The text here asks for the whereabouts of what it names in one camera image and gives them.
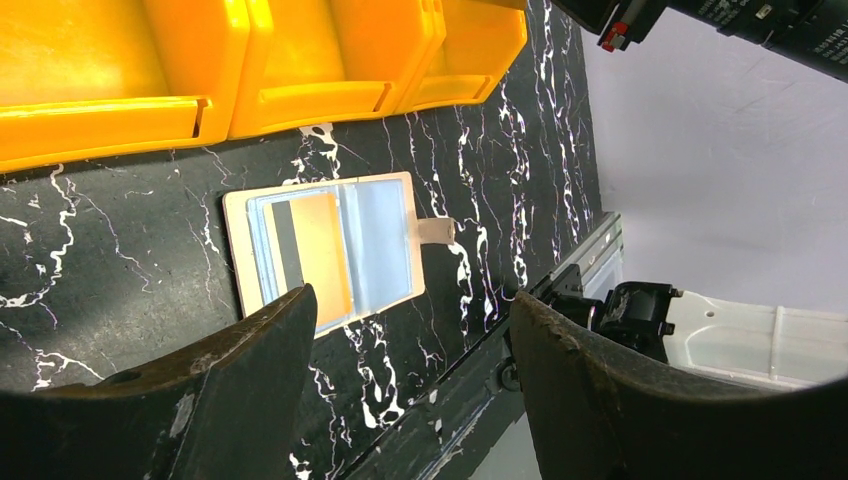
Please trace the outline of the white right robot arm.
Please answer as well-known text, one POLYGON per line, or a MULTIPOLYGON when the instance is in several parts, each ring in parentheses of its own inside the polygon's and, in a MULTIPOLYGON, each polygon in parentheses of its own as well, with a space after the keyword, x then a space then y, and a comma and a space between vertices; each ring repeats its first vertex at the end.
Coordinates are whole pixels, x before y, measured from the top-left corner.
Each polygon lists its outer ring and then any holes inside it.
MULTIPOLYGON (((641 42, 673 9, 838 80, 847 77, 843 1, 562 1, 559 8, 609 52, 641 42)), ((847 374, 847 319, 729 302, 669 284, 624 282, 604 300, 561 297, 585 329, 693 374, 774 391, 847 374)))

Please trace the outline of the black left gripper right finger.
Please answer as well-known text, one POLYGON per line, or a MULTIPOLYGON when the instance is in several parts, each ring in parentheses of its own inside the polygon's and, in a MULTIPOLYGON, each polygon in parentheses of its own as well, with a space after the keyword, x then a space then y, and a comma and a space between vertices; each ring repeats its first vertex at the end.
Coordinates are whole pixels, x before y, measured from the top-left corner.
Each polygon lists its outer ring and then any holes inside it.
POLYGON ((775 393, 678 370, 527 293, 510 337, 545 479, 843 479, 847 384, 775 393))

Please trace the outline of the gold card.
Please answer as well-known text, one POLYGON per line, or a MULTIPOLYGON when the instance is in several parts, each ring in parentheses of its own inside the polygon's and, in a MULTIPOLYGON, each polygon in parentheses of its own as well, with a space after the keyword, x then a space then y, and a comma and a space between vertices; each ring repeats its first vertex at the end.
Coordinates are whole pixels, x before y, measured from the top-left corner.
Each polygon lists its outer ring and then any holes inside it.
POLYGON ((317 300, 315 335, 353 314, 353 294, 339 200, 330 192, 271 201, 260 209, 267 235, 263 298, 311 285, 317 300))

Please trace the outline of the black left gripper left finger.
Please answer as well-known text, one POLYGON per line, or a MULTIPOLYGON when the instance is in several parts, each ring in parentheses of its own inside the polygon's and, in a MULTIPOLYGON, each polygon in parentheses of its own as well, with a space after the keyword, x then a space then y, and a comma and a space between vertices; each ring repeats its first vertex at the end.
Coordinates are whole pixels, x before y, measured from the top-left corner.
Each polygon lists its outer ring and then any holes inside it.
POLYGON ((5 479, 273 479, 317 321, 310 285, 94 384, 1 395, 5 479))

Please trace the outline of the white leather card holder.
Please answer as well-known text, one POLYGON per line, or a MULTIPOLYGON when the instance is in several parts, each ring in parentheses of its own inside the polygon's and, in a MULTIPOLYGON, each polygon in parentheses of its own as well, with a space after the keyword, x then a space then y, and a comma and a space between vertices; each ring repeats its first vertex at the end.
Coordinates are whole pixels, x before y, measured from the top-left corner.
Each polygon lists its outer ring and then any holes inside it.
POLYGON ((229 192, 222 202, 244 315, 287 293, 263 298, 267 235, 261 207, 321 192, 334 193, 339 200, 353 294, 353 314, 321 336, 423 294, 423 245, 455 242, 452 218, 418 217, 407 172, 229 192))

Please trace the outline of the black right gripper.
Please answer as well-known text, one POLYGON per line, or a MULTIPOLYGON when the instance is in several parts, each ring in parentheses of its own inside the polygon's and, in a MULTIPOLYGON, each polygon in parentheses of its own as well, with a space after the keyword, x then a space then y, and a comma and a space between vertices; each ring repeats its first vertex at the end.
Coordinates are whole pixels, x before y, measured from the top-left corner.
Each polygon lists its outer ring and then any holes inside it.
POLYGON ((607 52, 643 42, 674 10, 784 58, 847 81, 847 0, 563 0, 559 8, 607 52))

